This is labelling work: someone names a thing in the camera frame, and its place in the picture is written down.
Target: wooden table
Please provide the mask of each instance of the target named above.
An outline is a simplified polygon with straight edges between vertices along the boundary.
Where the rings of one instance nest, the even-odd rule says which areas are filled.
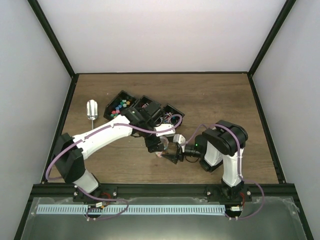
[[[177,133],[190,137],[199,124],[226,120],[242,126],[249,139],[243,154],[242,173],[259,183],[278,183],[255,100],[246,74],[82,74],[79,76],[63,133],[71,136],[91,130],[86,103],[98,103],[98,127],[108,122],[106,105],[124,90],[139,98],[146,95],[185,113]],[[212,173],[199,163],[173,164],[148,153],[144,139],[125,137],[98,150],[85,161],[101,183],[215,184],[223,165]],[[56,169],[51,177],[58,176]]]

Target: black container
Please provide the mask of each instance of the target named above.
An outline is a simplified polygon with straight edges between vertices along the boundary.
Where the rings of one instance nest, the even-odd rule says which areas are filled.
[[[161,106],[161,104],[159,102],[152,100],[151,98],[147,97],[146,95],[143,95],[138,101],[136,101],[134,107],[135,108],[145,108],[151,102],[155,102],[156,104]]]
[[[118,95],[115,96],[115,98],[105,107],[103,117],[104,117],[105,119],[108,119],[108,120],[114,119],[114,117],[111,116],[112,111],[115,111],[115,110],[116,110],[116,107],[118,107],[118,105],[121,104],[121,101],[122,101],[122,100],[130,101],[130,105],[127,105],[126,107],[120,108],[120,109],[119,109],[120,113],[121,113],[121,111],[122,111],[123,109],[126,109],[126,108],[129,108],[129,107],[134,106],[134,105],[136,104],[137,98],[122,90],[122,91],[119,92]]]
[[[182,117],[185,116],[185,114],[181,111],[179,111],[178,109],[174,108],[173,106],[171,106],[170,104],[167,104],[166,106],[163,107],[163,112],[164,114],[168,114],[168,113],[172,113],[173,114],[179,114],[181,115]],[[177,122],[179,121],[179,118],[178,117],[173,117],[171,118],[171,123],[173,125],[175,125]]]

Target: white wall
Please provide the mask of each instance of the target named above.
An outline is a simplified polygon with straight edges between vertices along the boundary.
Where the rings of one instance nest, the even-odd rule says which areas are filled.
[[[253,76],[286,179],[320,239],[320,1],[296,1]]]
[[[70,77],[26,0],[0,1],[0,239],[39,183]]]
[[[76,73],[248,71],[285,0],[39,0]]]

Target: wooden tabletop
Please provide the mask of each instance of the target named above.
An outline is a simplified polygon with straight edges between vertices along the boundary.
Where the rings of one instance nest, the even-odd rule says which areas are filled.
[[[249,137],[243,153],[243,176],[259,183],[278,183],[246,74],[82,74],[63,133],[73,136],[91,130],[86,116],[86,103],[91,99],[97,101],[99,111],[94,127],[107,123],[105,107],[121,90],[137,98],[146,95],[163,105],[169,103],[183,112],[183,124],[176,132],[186,138],[199,124],[225,120],[242,126]],[[101,148],[85,166],[101,183],[215,184],[223,175],[223,165],[212,173],[205,172],[199,163],[175,165],[148,153],[142,137],[131,136]],[[56,169],[51,171],[51,177],[58,175]]]

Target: white perforated rail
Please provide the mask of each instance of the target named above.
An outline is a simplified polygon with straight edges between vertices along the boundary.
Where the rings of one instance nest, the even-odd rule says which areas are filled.
[[[125,205],[109,205],[103,210],[93,209],[90,214],[112,215],[121,212]],[[216,215],[225,213],[224,205],[129,205],[124,215]],[[88,205],[39,204],[36,214],[86,214]]]

